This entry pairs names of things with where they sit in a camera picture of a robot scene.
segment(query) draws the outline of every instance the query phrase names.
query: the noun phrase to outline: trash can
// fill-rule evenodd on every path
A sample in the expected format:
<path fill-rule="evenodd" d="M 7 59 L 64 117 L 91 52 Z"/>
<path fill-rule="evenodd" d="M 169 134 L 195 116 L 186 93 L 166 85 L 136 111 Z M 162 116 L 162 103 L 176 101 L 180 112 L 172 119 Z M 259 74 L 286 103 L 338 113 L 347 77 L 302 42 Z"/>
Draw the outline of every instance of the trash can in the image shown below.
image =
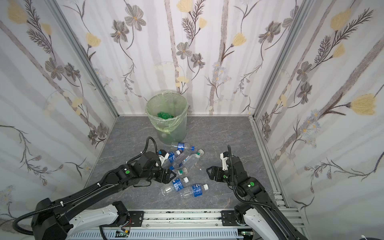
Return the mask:
<path fill-rule="evenodd" d="M 157 136 L 165 144 L 183 141 L 187 134 L 187 111 L 187 99 L 173 91 L 163 91 L 153 96 L 145 107 Z M 157 114 L 160 112 L 169 113 L 173 118 L 159 118 Z"/>

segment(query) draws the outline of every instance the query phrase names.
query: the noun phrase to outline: wall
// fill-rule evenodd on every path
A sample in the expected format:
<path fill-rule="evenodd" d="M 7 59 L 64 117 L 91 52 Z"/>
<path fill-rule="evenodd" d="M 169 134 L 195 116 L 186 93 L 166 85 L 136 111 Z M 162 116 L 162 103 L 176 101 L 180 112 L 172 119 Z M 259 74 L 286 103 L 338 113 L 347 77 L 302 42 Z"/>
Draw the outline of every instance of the wall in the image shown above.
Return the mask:
<path fill-rule="evenodd" d="M 316 1 L 257 116 L 313 240 L 384 236 L 383 22 L 383 1 Z"/>
<path fill-rule="evenodd" d="M 0 230 L 25 239 L 12 220 L 84 187 L 114 117 L 44 1 L 1 1 L 0 29 Z"/>
<path fill-rule="evenodd" d="M 251 114 L 301 1 L 58 3 L 120 114 L 165 89 L 189 113 Z"/>

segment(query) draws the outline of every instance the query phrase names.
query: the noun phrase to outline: gray marble surface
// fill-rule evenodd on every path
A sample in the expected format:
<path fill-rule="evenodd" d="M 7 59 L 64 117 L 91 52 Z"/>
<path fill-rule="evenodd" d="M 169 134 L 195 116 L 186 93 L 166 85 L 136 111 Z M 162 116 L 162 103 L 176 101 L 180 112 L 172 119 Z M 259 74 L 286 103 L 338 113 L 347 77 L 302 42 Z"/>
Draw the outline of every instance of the gray marble surface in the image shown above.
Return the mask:
<path fill-rule="evenodd" d="M 108 170 L 117 168 L 139 154 L 148 136 L 156 140 L 158 149 L 170 150 L 169 146 L 157 138 L 155 128 L 148 117 L 118 117 L 88 185 L 98 181 Z M 188 186 L 193 183 L 208 184 L 209 190 L 202 196 L 187 200 L 180 198 L 178 194 L 163 197 L 159 188 L 164 184 L 152 181 L 149 187 L 130 187 L 104 198 L 91 208 L 103 207 L 118 200 L 121 200 L 127 209 L 233 208 L 239 203 L 233 191 L 225 183 L 210 180 L 205 171 L 210 166 L 221 166 L 220 153 L 227 150 L 228 144 L 231 145 L 232 154 L 240 157 L 248 176 L 258 179 L 269 195 L 273 196 L 248 117 L 188 117 L 184 142 L 205 152 L 187 175 L 190 180 Z M 154 151 L 151 141 L 148 151 Z M 146 185 L 148 182 L 140 181 L 139 184 Z"/>

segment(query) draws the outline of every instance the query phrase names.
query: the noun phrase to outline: metal corner post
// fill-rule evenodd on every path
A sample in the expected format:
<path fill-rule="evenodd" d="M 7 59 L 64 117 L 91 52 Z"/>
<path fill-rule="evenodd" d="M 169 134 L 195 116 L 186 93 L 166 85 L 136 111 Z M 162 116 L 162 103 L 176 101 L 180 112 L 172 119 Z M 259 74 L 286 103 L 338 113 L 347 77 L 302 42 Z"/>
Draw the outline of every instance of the metal corner post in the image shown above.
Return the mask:
<path fill-rule="evenodd" d="M 45 3 L 47 4 L 49 10 L 51 11 L 53 17 L 59 24 L 61 30 L 64 32 L 64 35 L 67 37 L 68 41 L 72 45 L 74 51 L 76 52 L 76 55 L 79 57 L 80 61 L 82 62 L 83 66 L 85 67 L 86 71 L 89 73 L 91 78 L 93 79 L 93 82 L 96 86 L 96 88 L 99 90 L 101 96 L 103 97 L 105 103 L 107 104 L 108 108 L 111 110 L 113 115 L 115 117 L 119 116 L 119 113 L 117 112 L 115 106 L 113 105 L 108 93 L 105 91 L 99 77 L 97 76 L 95 70 L 92 67 L 91 62 L 89 61 L 88 57 L 86 56 L 81 43 L 77 39 L 75 33 L 69 26 L 67 19 L 65 18 L 63 12 L 61 11 L 59 4 L 56 2 L 56 0 L 45 0 Z"/>
<path fill-rule="evenodd" d="M 301 6 L 299 7 L 299 10 L 297 12 L 297 15 L 296 15 L 296 18 L 294 19 L 293 23 L 292 23 L 292 26 L 291 26 L 291 30 L 289 31 L 288 33 L 288 36 L 284 42 L 284 45 L 283 45 L 283 48 L 276 60 L 276 63 L 275 63 L 275 66 L 274 68 L 272 69 L 272 72 L 268 78 L 268 81 L 265 85 L 265 88 L 263 90 L 263 93 L 262 93 L 262 96 L 258 102 L 258 104 L 256 105 L 256 109 L 253 113 L 253 118 L 256 119 L 256 116 L 260 113 L 262 107 L 264 106 L 265 104 L 265 101 L 271 91 L 271 88 L 273 86 L 273 84 L 275 83 L 276 79 L 277 79 L 277 76 L 284 64 L 284 61 L 286 60 L 286 58 L 288 57 L 288 54 L 295 42 L 295 39 L 302 27 L 302 25 L 304 24 L 304 21 L 313 5 L 313 3 L 315 2 L 315 0 L 303 0 Z"/>

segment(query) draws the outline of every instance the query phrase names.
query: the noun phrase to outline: wallpaper panel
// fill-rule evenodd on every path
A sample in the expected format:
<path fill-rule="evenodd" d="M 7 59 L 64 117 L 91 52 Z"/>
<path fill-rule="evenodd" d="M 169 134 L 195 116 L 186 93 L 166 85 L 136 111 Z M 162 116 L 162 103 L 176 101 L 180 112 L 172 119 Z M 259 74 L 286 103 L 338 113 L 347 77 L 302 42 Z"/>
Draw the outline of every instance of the wallpaper panel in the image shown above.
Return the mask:
<path fill-rule="evenodd" d="M 81 190 L 115 118 L 44 1 L 1 1 L 0 29 L 0 230 L 28 239 L 12 220 Z"/>
<path fill-rule="evenodd" d="M 301 1 L 58 3 L 120 114 L 165 89 L 189 113 L 251 114 Z"/>
<path fill-rule="evenodd" d="M 311 239 L 382 239 L 384 2 L 316 1 L 257 121 Z"/>

